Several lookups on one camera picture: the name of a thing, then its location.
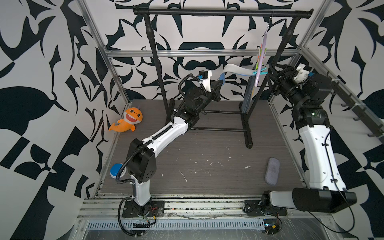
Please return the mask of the lilac round clip hanger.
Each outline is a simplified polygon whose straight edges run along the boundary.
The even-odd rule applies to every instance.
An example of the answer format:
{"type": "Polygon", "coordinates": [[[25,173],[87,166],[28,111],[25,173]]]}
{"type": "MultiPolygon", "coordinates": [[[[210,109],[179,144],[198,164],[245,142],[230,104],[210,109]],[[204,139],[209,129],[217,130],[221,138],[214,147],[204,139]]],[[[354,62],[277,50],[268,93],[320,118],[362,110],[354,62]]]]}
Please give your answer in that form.
{"type": "Polygon", "coordinates": [[[263,41],[262,41],[262,44],[260,45],[260,52],[259,52],[258,61],[257,61],[255,72],[254,72],[254,74],[255,74],[254,87],[255,88],[258,86],[260,75],[262,72],[263,60],[264,60],[264,57],[266,54],[266,49],[267,49],[266,45],[267,45],[268,31],[269,31],[270,25],[272,23],[272,18],[273,18],[272,16],[269,17],[268,25],[267,25],[267,28],[266,28],[264,35],[263,35],[263,41]]]}

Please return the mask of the blue foam insole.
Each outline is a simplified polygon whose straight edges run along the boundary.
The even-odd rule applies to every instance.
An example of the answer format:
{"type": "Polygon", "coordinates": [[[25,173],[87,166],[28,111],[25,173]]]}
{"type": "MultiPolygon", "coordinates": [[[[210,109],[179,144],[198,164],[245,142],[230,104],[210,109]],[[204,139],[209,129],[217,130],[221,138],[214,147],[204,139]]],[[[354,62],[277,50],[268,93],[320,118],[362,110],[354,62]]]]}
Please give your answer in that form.
{"type": "Polygon", "coordinates": [[[219,80],[225,82],[225,74],[226,73],[233,73],[236,75],[241,75],[241,76],[256,76],[257,71],[252,70],[252,69],[245,69],[239,66],[236,66],[234,64],[227,64],[224,68],[222,73],[219,76],[219,80]]]}

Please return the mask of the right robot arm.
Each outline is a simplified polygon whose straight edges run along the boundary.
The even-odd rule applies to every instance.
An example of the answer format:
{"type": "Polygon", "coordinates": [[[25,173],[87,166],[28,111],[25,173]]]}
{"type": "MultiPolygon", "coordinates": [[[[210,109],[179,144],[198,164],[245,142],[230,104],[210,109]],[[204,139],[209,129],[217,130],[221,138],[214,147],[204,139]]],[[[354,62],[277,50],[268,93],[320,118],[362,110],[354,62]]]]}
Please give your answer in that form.
{"type": "Polygon", "coordinates": [[[270,64],[271,92],[293,105],[292,117],[305,146],[310,170],[307,188],[266,191],[261,208],[296,209],[302,212],[337,213],[357,203],[339,173],[332,144],[332,126],[322,103],[332,91],[330,78],[294,68],[270,64]]]}

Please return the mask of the dark grey felt insole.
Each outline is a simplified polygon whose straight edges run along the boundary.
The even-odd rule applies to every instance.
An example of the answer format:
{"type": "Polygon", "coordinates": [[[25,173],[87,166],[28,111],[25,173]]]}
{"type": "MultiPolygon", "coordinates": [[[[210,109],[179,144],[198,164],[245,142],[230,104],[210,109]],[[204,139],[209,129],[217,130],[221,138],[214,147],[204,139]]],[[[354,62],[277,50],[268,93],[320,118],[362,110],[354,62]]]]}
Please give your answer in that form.
{"type": "Polygon", "coordinates": [[[245,94],[244,94],[244,100],[242,102],[242,107],[241,107],[241,111],[243,114],[247,113],[250,107],[255,81],[256,81],[256,76],[250,76],[248,79],[245,94]]]}

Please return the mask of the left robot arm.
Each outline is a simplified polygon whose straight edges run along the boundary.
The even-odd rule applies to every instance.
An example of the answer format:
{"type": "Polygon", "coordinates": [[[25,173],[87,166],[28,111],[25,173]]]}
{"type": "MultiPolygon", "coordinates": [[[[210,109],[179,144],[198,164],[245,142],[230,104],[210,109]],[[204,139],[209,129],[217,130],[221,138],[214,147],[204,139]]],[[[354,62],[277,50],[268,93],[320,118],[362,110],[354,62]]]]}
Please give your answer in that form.
{"type": "Polygon", "coordinates": [[[134,139],[126,160],[116,175],[117,184],[133,186],[133,205],[146,214],[151,204],[150,179],[156,173],[156,158],[171,142],[196,125],[200,113],[211,102],[219,102],[223,80],[211,82],[211,91],[204,87],[190,88],[181,105],[174,110],[173,119],[155,134],[143,139],[134,139]]]}

